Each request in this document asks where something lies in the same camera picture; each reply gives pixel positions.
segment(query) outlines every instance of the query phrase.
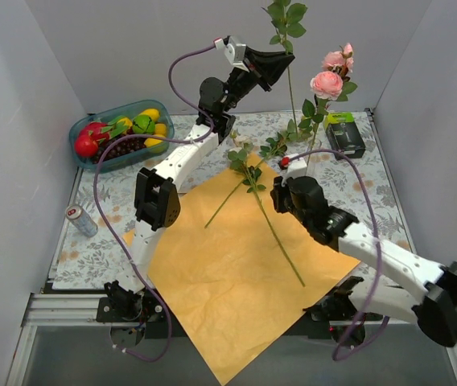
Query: table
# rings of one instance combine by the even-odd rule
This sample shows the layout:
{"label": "table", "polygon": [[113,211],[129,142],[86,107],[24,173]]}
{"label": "table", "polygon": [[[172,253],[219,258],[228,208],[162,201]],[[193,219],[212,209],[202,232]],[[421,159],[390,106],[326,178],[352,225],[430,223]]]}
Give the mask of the table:
{"label": "table", "polygon": [[[250,137],[256,145],[255,149],[258,150],[259,145],[265,144],[267,137],[274,136],[274,133],[286,128],[291,115],[288,112],[238,114],[234,129],[241,135]],[[409,249],[406,230],[367,113],[353,115],[366,145],[364,157],[356,159],[355,164],[364,179],[372,201],[379,234]],[[195,119],[196,116],[172,117],[175,124],[175,137],[185,138]],[[318,138],[322,141],[322,147],[330,148],[322,129],[318,132]],[[187,193],[228,167],[226,153],[232,147],[234,147],[233,142],[228,138],[210,153],[187,178],[181,193]],[[290,144],[288,153],[299,153],[306,148],[305,143]],[[101,175],[98,183],[101,205],[118,234],[128,232],[135,225],[134,191],[138,170],[143,166],[151,168],[157,165],[168,153]],[[277,159],[272,160],[270,165],[277,172],[280,171]],[[371,227],[359,183],[345,161],[336,161],[331,154],[313,156],[308,174],[318,179],[330,204],[351,212]],[[54,290],[101,290],[104,283],[115,280],[123,268],[130,269],[125,255],[105,226],[94,203],[93,175],[94,173],[88,170],[81,174],[75,201],[82,205],[97,222],[99,232],[88,239],[73,226],[65,227],[64,239],[58,248],[60,254],[58,254],[56,275],[53,278]],[[361,264],[351,274],[372,277],[375,270]],[[385,285],[393,284],[386,277],[381,280]]]}

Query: green stem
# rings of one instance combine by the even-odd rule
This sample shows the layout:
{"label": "green stem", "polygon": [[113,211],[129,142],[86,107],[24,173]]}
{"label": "green stem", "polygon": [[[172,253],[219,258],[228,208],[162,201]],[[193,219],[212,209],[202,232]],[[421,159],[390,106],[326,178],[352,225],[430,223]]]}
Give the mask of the green stem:
{"label": "green stem", "polygon": [[291,70],[290,66],[287,66],[287,81],[290,85],[290,99],[291,99],[291,109],[293,110],[293,122],[294,122],[294,131],[298,137],[298,126],[296,124],[296,113],[294,112],[294,102],[293,102],[293,88],[291,87]]}
{"label": "green stem", "polygon": [[271,224],[271,221],[268,218],[268,215],[266,214],[266,211],[265,211],[264,207],[262,206],[262,201],[259,198],[259,194],[257,193],[257,184],[255,183],[255,181],[253,180],[252,176],[250,175],[250,173],[246,169],[245,169],[245,173],[246,173],[246,178],[250,181],[250,184],[252,185],[253,195],[254,195],[255,199],[257,200],[257,204],[259,205],[259,208],[261,209],[262,214],[264,215],[264,217],[266,219],[266,223],[268,223],[268,227],[270,227],[271,233],[274,235],[274,238],[277,241],[278,247],[280,248],[280,250],[282,251],[282,254],[286,258],[286,260],[289,263],[289,265],[291,266],[291,268],[293,269],[294,274],[300,280],[300,283],[302,284],[302,287],[305,287],[306,283],[303,281],[302,277],[300,276],[300,273],[298,272],[298,270],[294,266],[293,261],[291,261],[290,256],[287,254],[286,250],[284,249],[284,245],[282,245],[282,242],[278,238],[278,235],[275,232],[275,228]]}
{"label": "green stem", "polygon": [[[280,142],[277,146],[275,146],[275,148],[273,148],[266,157],[264,157],[263,159],[261,159],[261,161],[259,161],[257,163],[257,165],[255,166],[255,168],[257,169],[263,162],[269,160],[270,158],[274,157],[275,154],[277,153],[278,149],[280,149],[280,147],[284,145],[282,142]],[[211,218],[209,219],[209,221],[205,224],[204,228],[208,227],[209,224],[214,220],[214,218],[216,217],[216,215],[220,212],[221,208],[227,203],[227,201],[229,201],[230,197],[232,197],[232,195],[236,192],[237,188],[241,186],[241,184],[243,183],[243,181],[245,181],[246,179],[242,179],[237,185],[236,187],[234,187],[230,193],[228,193],[227,197],[225,197],[225,199],[223,200],[223,203],[221,203],[221,205],[216,209],[216,211],[214,212],[214,214],[211,216]]]}
{"label": "green stem", "polygon": [[[314,147],[315,145],[315,141],[316,141],[316,133],[318,133],[318,126],[319,126],[319,123],[315,123],[314,125],[314,128],[313,128],[313,136],[312,136],[312,139],[311,139],[311,143],[309,144],[309,151],[312,150],[312,148]],[[311,155],[312,154],[309,154],[309,157],[307,157],[307,167],[309,167],[309,161],[311,160]]]}
{"label": "green stem", "polygon": [[237,188],[241,186],[241,184],[243,183],[243,181],[245,181],[245,179],[242,179],[237,185],[236,187],[234,187],[230,193],[228,193],[228,196],[225,197],[225,199],[223,200],[223,203],[221,203],[221,205],[216,209],[216,211],[214,212],[214,214],[211,216],[211,218],[209,219],[209,221],[205,224],[204,228],[208,227],[209,224],[214,220],[214,217],[216,217],[216,215],[220,212],[221,208],[227,203],[227,201],[229,201],[229,198],[232,197],[232,195],[236,192]]}

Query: fake fruit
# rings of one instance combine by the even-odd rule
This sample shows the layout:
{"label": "fake fruit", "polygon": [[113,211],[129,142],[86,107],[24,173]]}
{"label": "fake fruit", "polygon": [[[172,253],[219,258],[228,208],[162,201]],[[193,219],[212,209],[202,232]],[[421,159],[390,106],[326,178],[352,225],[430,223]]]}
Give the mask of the fake fruit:
{"label": "fake fruit", "polygon": [[91,122],[80,131],[78,136],[80,137],[84,134],[87,134],[90,136],[92,133],[100,133],[101,128],[106,127],[106,126],[107,126],[107,124],[103,123],[103,122]]}
{"label": "fake fruit", "polygon": [[[100,145],[100,148],[98,149],[96,155],[94,155],[91,158],[91,161],[96,164],[98,161],[100,161],[101,155],[104,153],[104,151],[107,149],[107,147],[112,144],[116,139],[110,139],[105,143],[102,143]],[[117,157],[121,157],[122,155],[126,154],[131,154],[135,151],[144,149],[145,146],[145,138],[130,138],[127,139],[115,146],[114,148],[111,149],[110,152],[107,153],[107,155],[104,158],[104,161],[109,161],[110,159],[114,159]]]}
{"label": "fake fruit", "polygon": [[128,117],[120,115],[119,117],[115,117],[112,121],[110,121],[108,125],[112,126],[113,130],[116,132],[122,132],[126,134],[126,132],[132,128],[132,121]]}
{"label": "fake fruit", "polygon": [[[156,135],[156,137],[162,137],[162,138],[165,138],[165,137],[166,137],[165,135],[160,135],[160,134],[155,134],[155,135]],[[153,147],[153,146],[157,146],[157,145],[159,145],[159,144],[161,144],[161,143],[163,143],[163,140],[162,140],[162,139],[147,138],[147,139],[145,140],[145,145],[146,145],[146,147],[149,147],[149,148],[151,148],[151,147]]]}
{"label": "fake fruit", "polygon": [[148,117],[151,118],[151,120],[153,122],[158,121],[160,116],[161,116],[161,114],[159,113],[159,111],[157,109],[146,109],[145,111],[143,111],[139,115],[147,115]]}
{"label": "fake fruit", "polygon": [[92,157],[98,151],[98,142],[89,135],[81,135],[75,141],[75,151],[81,157]]}
{"label": "fake fruit", "polygon": [[136,134],[153,134],[155,132],[155,123],[147,115],[137,115],[132,122],[132,130]]}
{"label": "fake fruit", "polygon": [[155,124],[155,134],[156,135],[163,135],[166,137],[167,135],[167,127],[163,123],[156,123]]}

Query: blue plastic container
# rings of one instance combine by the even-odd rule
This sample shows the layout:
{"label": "blue plastic container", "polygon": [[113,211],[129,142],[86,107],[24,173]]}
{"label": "blue plastic container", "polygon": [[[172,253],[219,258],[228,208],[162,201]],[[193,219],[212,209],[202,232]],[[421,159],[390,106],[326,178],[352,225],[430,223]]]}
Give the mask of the blue plastic container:
{"label": "blue plastic container", "polygon": [[[90,117],[80,119],[75,125],[73,125],[71,130],[69,130],[69,144],[73,153],[73,159],[75,160],[77,166],[90,170],[95,170],[97,168],[97,165],[94,164],[89,158],[80,157],[75,152],[75,140],[78,138],[80,131],[86,125],[94,121],[101,121],[106,123],[113,120],[115,117],[119,117],[120,115],[134,119],[137,115],[146,109],[157,109],[160,112],[158,123],[166,124],[167,137],[173,138],[175,136],[175,128],[173,127],[173,122],[171,121],[170,114],[168,114],[166,108],[162,103],[153,101],[151,99],[134,102],[129,105],[124,105],[115,109],[104,111],[103,113],[98,113]],[[110,159],[109,161],[104,161],[101,166],[101,173],[121,169],[122,167],[133,165],[145,159],[155,157],[156,155],[160,155],[166,152],[169,147],[170,142],[163,141],[157,146],[141,149],[130,154],[122,155],[121,157]]]}

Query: white wall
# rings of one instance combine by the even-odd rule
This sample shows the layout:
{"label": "white wall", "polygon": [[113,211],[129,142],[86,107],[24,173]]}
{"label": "white wall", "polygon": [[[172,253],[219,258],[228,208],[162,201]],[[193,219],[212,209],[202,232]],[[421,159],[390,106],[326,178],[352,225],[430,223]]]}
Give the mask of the white wall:
{"label": "white wall", "polygon": [[[239,35],[254,49],[272,51],[272,0],[27,0],[76,95],[89,112],[145,98],[173,113],[189,111],[167,85],[179,55],[206,47],[218,36]],[[307,33],[295,39],[292,63],[297,107],[328,51],[351,41],[360,88],[347,106],[374,107],[430,0],[306,0]],[[176,69],[180,90],[195,101],[207,76],[225,80],[229,66],[210,52]],[[286,76],[272,93],[254,90],[239,111],[290,109]]]}
{"label": "white wall", "polygon": [[23,0],[0,0],[0,384],[31,291],[44,283],[84,110]]}
{"label": "white wall", "polygon": [[433,0],[377,106],[418,251],[457,261],[457,2]]}

